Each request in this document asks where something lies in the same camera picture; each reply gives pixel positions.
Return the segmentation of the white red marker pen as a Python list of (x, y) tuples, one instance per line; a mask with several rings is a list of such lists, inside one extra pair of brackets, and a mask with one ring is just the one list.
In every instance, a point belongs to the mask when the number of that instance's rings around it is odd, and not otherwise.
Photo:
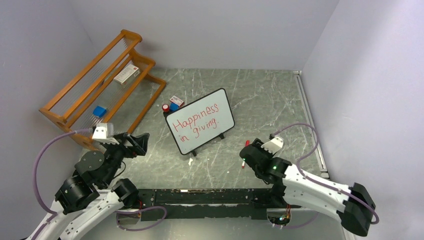
[[(245, 141), (244, 146), (245, 146), (245, 147), (247, 147), (249, 144), (250, 144), (250, 141), (249, 141), (249, 140), (246, 140), (246, 141)], [(245, 166), (246, 166), (246, 156), (245, 156), (245, 155), (243, 155), (243, 156), (241, 157), (241, 159), (242, 159), (241, 168), (242, 168), (242, 169), (244, 169), (244, 168), (245, 168)]]

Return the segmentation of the black framed whiteboard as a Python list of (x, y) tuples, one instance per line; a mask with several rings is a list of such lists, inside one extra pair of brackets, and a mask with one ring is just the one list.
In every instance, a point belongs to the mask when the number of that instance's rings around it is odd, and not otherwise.
[(181, 155), (220, 137), (235, 126), (227, 91), (219, 88), (170, 113), (165, 122)]

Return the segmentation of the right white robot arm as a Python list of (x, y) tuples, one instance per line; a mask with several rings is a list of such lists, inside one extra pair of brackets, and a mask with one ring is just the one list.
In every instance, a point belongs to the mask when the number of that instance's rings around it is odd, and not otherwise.
[(288, 204), (311, 209), (340, 222), (352, 234), (366, 237), (376, 209), (367, 189), (357, 182), (353, 186), (332, 182), (277, 157), (283, 145), (279, 136), (267, 142), (256, 138), (239, 153), (257, 178), (272, 185), (270, 202), (275, 207)]

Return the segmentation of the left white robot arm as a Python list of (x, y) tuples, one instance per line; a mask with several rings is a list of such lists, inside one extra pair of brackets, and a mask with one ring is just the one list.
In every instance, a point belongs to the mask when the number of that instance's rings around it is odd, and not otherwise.
[(29, 235), (30, 240), (79, 240), (112, 213), (123, 214), (122, 209), (142, 206), (139, 190), (128, 178), (110, 185), (124, 159), (145, 156), (148, 150), (149, 133), (133, 136), (127, 132), (99, 138), (106, 151), (91, 150), (83, 155), (55, 193), (51, 206), (46, 205), (37, 183), (40, 160), (53, 143), (81, 132), (71, 131), (50, 140), (34, 161), (32, 187), (46, 216)]

